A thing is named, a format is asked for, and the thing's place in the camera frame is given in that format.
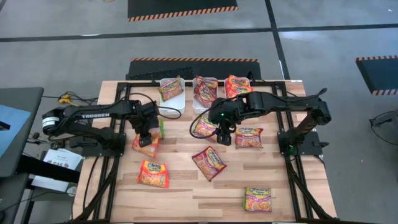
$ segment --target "gray floor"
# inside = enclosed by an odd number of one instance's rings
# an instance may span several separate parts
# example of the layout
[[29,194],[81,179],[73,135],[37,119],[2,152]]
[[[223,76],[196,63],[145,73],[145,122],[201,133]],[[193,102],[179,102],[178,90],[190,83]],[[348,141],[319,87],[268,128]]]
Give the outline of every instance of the gray floor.
[[[385,24],[398,21],[398,1],[272,0],[279,27]],[[155,21],[127,22],[127,1],[7,0],[0,12],[0,37],[111,34],[167,30],[270,27],[263,0],[238,0],[239,11]],[[326,171],[338,216],[343,220],[397,223],[398,148],[379,140],[369,118],[397,109],[396,96],[372,96],[355,57],[394,55],[398,29],[281,32],[291,79],[308,94],[327,87],[333,121],[319,127]],[[140,37],[0,43],[0,87],[42,86],[45,95],[67,90],[98,95],[103,80],[123,80],[132,57],[258,58],[262,77],[282,79],[272,33]],[[43,99],[41,114],[58,106]],[[380,131],[391,141],[396,130]],[[36,156],[43,147],[27,146]],[[40,202],[32,223],[63,222],[70,202]]]

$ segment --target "wooden tabletop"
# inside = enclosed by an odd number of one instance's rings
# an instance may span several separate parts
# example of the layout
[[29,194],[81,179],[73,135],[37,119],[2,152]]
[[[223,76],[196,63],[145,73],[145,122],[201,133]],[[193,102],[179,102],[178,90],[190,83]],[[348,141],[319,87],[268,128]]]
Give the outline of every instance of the wooden tabletop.
[[[99,104],[114,102],[118,81],[104,81],[99,93]],[[287,90],[304,96],[301,81],[286,81]],[[225,97],[224,88],[219,87],[220,97]],[[256,91],[271,92],[270,87],[254,87]],[[133,87],[131,92],[144,93],[157,100],[157,87]],[[186,87],[185,112],[178,120],[165,119],[165,139],[160,143],[153,159],[131,149],[134,130],[127,122],[125,133],[127,143],[120,159],[111,222],[287,222],[295,220],[284,158],[279,153],[277,132],[279,130],[275,113],[243,121],[242,127],[264,128],[263,149],[235,149],[233,144],[223,146],[203,139],[194,139],[187,131],[197,116],[192,108],[192,87]],[[131,95],[130,99],[149,100],[143,96]],[[295,126],[304,119],[305,113],[292,113]],[[285,115],[284,126],[289,127]],[[96,119],[93,126],[109,126],[110,119]],[[198,170],[192,156],[213,146],[223,162],[228,165],[211,182]],[[142,160],[167,164],[170,177],[169,189],[137,184]],[[314,156],[302,156],[303,169],[309,191],[331,216],[336,216],[328,180],[323,164]],[[103,158],[95,166],[86,204],[97,191]],[[78,190],[73,204],[73,214],[82,211],[83,196],[94,158],[86,158],[81,170]],[[270,187],[272,189],[272,213],[252,213],[243,210],[245,187]],[[299,189],[298,199],[301,214],[305,207]],[[104,217],[106,192],[101,204],[100,218]]]

